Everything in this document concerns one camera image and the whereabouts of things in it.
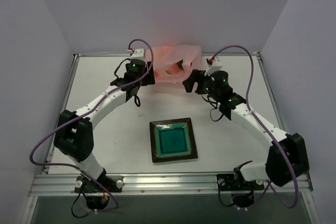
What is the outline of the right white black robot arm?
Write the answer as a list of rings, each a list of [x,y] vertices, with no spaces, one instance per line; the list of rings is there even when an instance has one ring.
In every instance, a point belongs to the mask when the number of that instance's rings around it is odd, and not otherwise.
[[[234,172],[245,182],[266,180],[278,187],[289,182],[295,185],[298,177],[309,170],[309,161],[303,137],[290,134],[258,114],[248,101],[234,92],[228,83],[228,73],[193,70],[183,81],[187,93],[195,91],[213,99],[220,113],[241,126],[268,152],[265,162],[248,161],[237,166]]]

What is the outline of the pink plastic bag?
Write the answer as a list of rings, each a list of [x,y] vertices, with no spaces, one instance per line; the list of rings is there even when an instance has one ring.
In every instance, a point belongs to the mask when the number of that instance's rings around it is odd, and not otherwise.
[[[201,67],[202,48],[197,45],[158,46],[152,49],[155,82],[182,83]]]

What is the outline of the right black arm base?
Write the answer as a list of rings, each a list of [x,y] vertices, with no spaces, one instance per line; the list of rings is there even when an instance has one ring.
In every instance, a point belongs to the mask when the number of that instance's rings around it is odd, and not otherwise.
[[[247,182],[235,173],[217,174],[217,195],[220,204],[226,208],[237,207],[247,211],[256,203],[255,192],[264,191],[264,182]],[[221,193],[229,192],[231,202],[225,203]]]

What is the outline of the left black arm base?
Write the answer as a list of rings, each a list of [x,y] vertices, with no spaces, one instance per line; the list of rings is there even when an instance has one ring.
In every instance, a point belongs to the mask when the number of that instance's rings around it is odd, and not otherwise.
[[[97,180],[91,180],[83,175],[77,177],[74,193],[82,196],[89,211],[105,212],[119,208],[114,196],[122,192],[124,181],[122,176],[103,175]]]

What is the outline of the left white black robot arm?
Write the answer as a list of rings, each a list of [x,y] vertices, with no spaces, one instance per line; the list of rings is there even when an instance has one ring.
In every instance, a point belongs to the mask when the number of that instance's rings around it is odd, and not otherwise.
[[[75,110],[64,110],[58,121],[54,146],[68,156],[90,180],[101,184],[107,182],[106,170],[93,154],[95,127],[114,109],[134,98],[140,107],[138,90],[141,86],[155,84],[153,62],[133,59],[126,65],[122,78],[116,78],[94,100]]]

